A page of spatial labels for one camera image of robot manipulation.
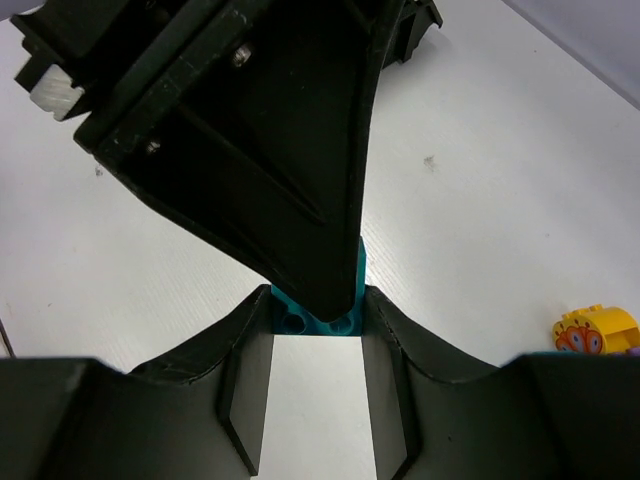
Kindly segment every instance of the yellow plastic block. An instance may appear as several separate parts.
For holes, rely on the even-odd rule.
[[[625,353],[640,346],[640,330],[621,308],[593,305],[565,313],[553,326],[553,341],[561,351]]]

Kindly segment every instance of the table surface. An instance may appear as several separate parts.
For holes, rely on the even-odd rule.
[[[500,364],[586,305],[640,315],[640,112],[499,0],[445,19],[376,99],[368,281]],[[130,369],[229,312],[260,277],[164,220],[12,78],[0,24],[0,318],[20,356]],[[374,479],[358,339],[276,338],[260,480]]]

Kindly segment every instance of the teal object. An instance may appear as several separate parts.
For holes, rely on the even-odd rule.
[[[349,313],[331,323],[325,323],[307,312],[299,304],[291,300],[275,285],[271,293],[281,306],[276,308],[273,333],[277,335],[324,335],[331,337],[359,337],[362,335],[362,300],[365,290],[365,274],[367,270],[367,252],[360,239],[358,252],[358,273],[356,275],[356,302]]]

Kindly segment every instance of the metal screw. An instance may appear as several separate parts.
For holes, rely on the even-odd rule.
[[[148,144],[147,147],[145,148],[145,151],[147,152],[147,155],[153,155],[154,153],[156,153],[158,150],[160,150],[160,147],[162,145],[160,144],[159,141],[157,140],[151,140]]]
[[[248,43],[245,43],[241,47],[239,47],[233,55],[231,56],[231,65],[236,68],[242,67],[245,63],[249,61],[253,51],[251,46]]]

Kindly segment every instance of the white table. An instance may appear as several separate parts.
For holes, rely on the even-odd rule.
[[[503,363],[593,303],[640,315],[640,112],[499,0],[382,75],[363,234],[369,282]],[[121,369],[224,316],[260,278],[139,203],[12,82],[0,25],[0,318],[18,355]],[[259,479],[375,478],[358,339],[278,337]]]

